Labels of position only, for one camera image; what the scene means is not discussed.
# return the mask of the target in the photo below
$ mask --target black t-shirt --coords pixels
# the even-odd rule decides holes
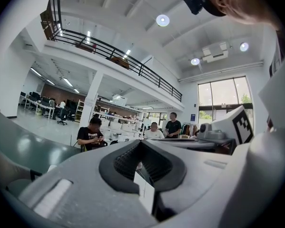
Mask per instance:
[[[98,132],[92,132],[89,128],[87,127],[81,127],[79,129],[78,132],[78,136],[77,139],[82,139],[82,140],[91,140],[93,138],[100,138],[101,136],[103,136],[103,134],[100,132],[100,130],[98,130]],[[92,148],[99,148],[99,147],[103,147],[104,143],[103,141],[101,141],[100,143],[88,143],[85,145],[85,148],[87,150],[91,150]]]
[[[177,132],[177,130],[181,129],[181,123],[180,121],[177,120],[175,122],[168,121],[166,128],[169,133],[175,133]],[[176,139],[177,137],[178,137],[177,135],[174,135],[172,137],[167,136],[167,138],[174,138],[174,139]]]

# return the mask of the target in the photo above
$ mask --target ceiling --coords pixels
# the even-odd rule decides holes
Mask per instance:
[[[204,9],[195,16],[182,0],[61,0],[61,14],[63,28],[84,34],[89,30],[123,51],[131,49],[139,61],[154,56],[177,78],[177,71],[193,69],[190,60],[201,58],[202,48],[215,43],[226,42],[228,58],[233,58],[243,54],[240,43],[248,42],[247,61],[260,59],[262,26],[217,18]],[[169,16],[168,26],[156,24],[159,14]],[[207,62],[201,66],[207,71]]]

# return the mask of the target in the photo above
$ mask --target tree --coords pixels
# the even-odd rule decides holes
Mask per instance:
[[[243,94],[241,101],[242,101],[242,104],[251,103],[251,99],[246,94]]]
[[[205,111],[199,111],[199,118],[200,119],[212,119],[212,116],[209,114],[206,114]]]

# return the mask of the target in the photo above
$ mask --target hair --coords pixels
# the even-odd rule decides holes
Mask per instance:
[[[177,117],[177,114],[175,112],[171,112],[171,114],[174,114],[174,116]]]
[[[98,124],[99,126],[101,126],[102,122],[101,122],[101,119],[100,118],[97,118],[97,117],[93,117],[89,124]]]

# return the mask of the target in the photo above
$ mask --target gray floor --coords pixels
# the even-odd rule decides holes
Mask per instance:
[[[77,141],[78,122],[66,120],[67,125],[63,126],[62,124],[57,124],[57,121],[60,120],[59,118],[56,118],[56,120],[50,118],[48,120],[47,117],[36,116],[35,111],[24,110],[24,107],[21,105],[18,107],[17,118],[12,120],[26,130],[55,142],[73,146]]]

